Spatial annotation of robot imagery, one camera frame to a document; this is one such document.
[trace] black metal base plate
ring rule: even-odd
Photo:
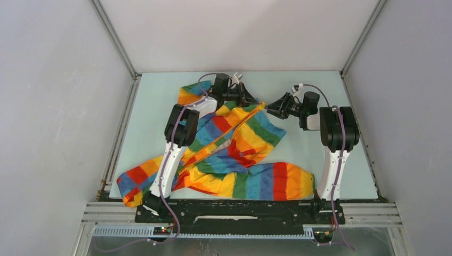
[[[331,225],[331,213],[311,215],[310,206],[302,201],[250,201],[250,200],[195,200],[170,199],[171,209],[177,215],[181,231],[185,234],[218,235],[302,235],[303,225]],[[338,214],[340,224],[344,214]],[[204,219],[200,216],[251,216],[253,219]],[[173,223],[168,215],[162,219],[142,206],[137,207],[137,223]]]

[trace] white wall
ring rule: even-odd
[[[376,3],[102,1],[139,72],[341,70]]]
[[[131,78],[88,0],[0,2],[0,254],[69,255]]]
[[[451,255],[452,1],[389,1],[346,82],[417,255]]]

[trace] light blue table surface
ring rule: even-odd
[[[165,148],[164,128],[173,105],[177,102],[179,88],[198,81],[205,72],[187,73],[144,73],[136,94],[130,120],[110,191],[110,198],[121,198],[116,179],[127,170],[148,159],[163,154]],[[299,83],[320,87],[331,105],[349,106],[342,80],[337,71],[249,71],[243,72],[245,87],[252,96],[270,104],[290,88]],[[207,76],[203,80],[215,79]],[[315,91],[304,87],[303,91]],[[326,106],[320,97],[319,107]],[[325,150],[320,142],[319,131],[303,131],[298,118],[286,120],[268,115],[271,123],[286,130],[286,136],[261,162],[287,162],[298,165],[316,177],[318,186],[325,159]],[[172,198],[217,198],[184,188],[172,192]],[[341,183],[341,199],[375,199],[372,174],[366,160],[361,141],[350,154]]]

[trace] rainbow striped cloth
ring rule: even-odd
[[[210,81],[201,83],[205,90]],[[197,84],[181,88],[179,104],[202,97]],[[265,104],[237,107],[228,101],[198,121],[194,142],[183,155],[173,190],[191,188],[206,194],[258,200],[300,199],[314,192],[314,176],[289,163],[257,164],[286,132],[270,123]],[[141,204],[143,193],[155,180],[162,156],[119,176],[117,183],[125,205]]]

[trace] robotic arm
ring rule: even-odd
[[[198,120],[219,109],[225,101],[235,101],[238,106],[258,104],[258,101],[245,89],[240,79],[242,73],[235,73],[232,78],[227,74],[216,74],[212,92],[200,100],[189,104],[176,104],[165,127],[165,153],[157,172],[155,181],[143,196],[143,207],[157,216],[166,216],[168,207],[165,201],[169,198],[174,176],[179,162],[195,139]]]
[[[235,101],[238,106],[248,106],[258,102],[245,89],[240,82],[242,74],[235,73],[231,78],[227,74],[217,74],[211,93],[190,105],[176,104],[173,107],[168,123],[165,127],[166,147],[163,162],[157,172],[157,177],[149,191],[143,197],[143,207],[154,215],[166,216],[168,207],[164,199],[168,199],[171,186],[179,162],[196,135],[199,118],[214,112],[225,101]],[[294,94],[286,93],[281,99],[269,104],[266,109],[271,115],[287,119],[293,115],[300,119],[299,126],[305,131],[320,130],[321,142],[325,146],[325,165],[320,185],[318,186],[311,205],[313,214],[332,212],[328,202],[335,202],[335,211],[339,209],[340,183],[345,162],[359,141],[359,131],[351,107],[341,107],[335,110],[331,107],[317,108],[320,95],[314,92],[305,92],[300,102],[301,90],[299,85],[292,88]],[[343,142],[342,127],[338,114],[343,116],[345,128],[345,150],[340,156]]]
[[[325,164],[320,185],[311,201],[312,213],[332,212],[332,205],[328,203],[331,200],[335,204],[334,211],[337,211],[340,207],[340,184],[345,163],[353,146],[359,141],[358,126],[351,107],[321,107],[317,111],[320,98],[317,93],[305,92],[303,102],[297,102],[295,99],[301,95],[302,86],[295,85],[292,87],[293,95],[286,93],[281,99],[269,104],[267,112],[281,119],[286,119],[289,115],[296,116],[300,119],[300,128],[305,131],[320,130],[321,142],[325,146]],[[342,114],[345,129],[345,149],[342,156],[343,134],[337,111]]]

